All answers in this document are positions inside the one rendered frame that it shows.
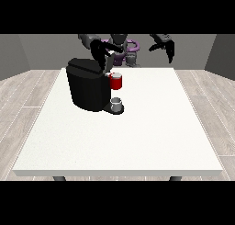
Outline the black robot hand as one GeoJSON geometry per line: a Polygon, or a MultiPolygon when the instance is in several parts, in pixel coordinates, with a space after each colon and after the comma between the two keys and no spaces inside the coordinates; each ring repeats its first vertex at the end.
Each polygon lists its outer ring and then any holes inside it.
{"type": "Polygon", "coordinates": [[[122,53],[123,50],[116,45],[110,44],[108,42],[103,42],[99,39],[94,39],[90,43],[91,54],[93,58],[98,61],[99,66],[102,70],[106,66],[106,57],[110,57],[108,50],[116,51],[122,53]]]}
{"type": "Polygon", "coordinates": [[[166,54],[168,57],[169,62],[173,61],[174,57],[174,42],[170,39],[165,42],[155,43],[150,48],[149,51],[155,51],[157,49],[166,50],[166,54]]]}

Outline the black coffee machine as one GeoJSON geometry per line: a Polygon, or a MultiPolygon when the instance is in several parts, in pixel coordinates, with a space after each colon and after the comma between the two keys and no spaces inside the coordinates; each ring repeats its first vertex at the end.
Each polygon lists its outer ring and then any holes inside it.
{"type": "Polygon", "coordinates": [[[68,62],[66,73],[73,103],[81,109],[93,112],[106,111],[113,115],[124,112],[111,110],[109,73],[103,73],[99,63],[90,59],[73,58],[68,62]]]}

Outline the small grey cup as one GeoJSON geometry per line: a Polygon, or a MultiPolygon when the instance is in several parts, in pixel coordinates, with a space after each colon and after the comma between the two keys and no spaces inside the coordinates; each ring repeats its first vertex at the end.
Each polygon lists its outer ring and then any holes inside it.
{"type": "Polygon", "coordinates": [[[114,112],[118,112],[122,108],[122,101],[119,97],[113,97],[110,100],[111,110],[114,112]]]}

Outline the pale grey machine lid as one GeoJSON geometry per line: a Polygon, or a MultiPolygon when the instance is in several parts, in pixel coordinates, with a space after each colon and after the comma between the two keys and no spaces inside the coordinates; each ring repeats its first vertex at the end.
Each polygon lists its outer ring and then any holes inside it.
{"type": "Polygon", "coordinates": [[[105,69],[103,71],[103,73],[109,73],[110,70],[113,67],[113,63],[114,63],[114,57],[115,57],[115,52],[114,51],[108,51],[109,55],[106,55],[106,63],[105,63],[105,69]]]}

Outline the red pod holder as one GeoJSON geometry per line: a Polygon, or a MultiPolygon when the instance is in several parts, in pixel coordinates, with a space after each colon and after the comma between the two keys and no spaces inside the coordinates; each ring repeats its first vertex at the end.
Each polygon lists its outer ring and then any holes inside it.
{"type": "Polygon", "coordinates": [[[122,87],[122,74],[112,73],[109,75],[110,88],[113,90],[118,90],[122,87]]]}

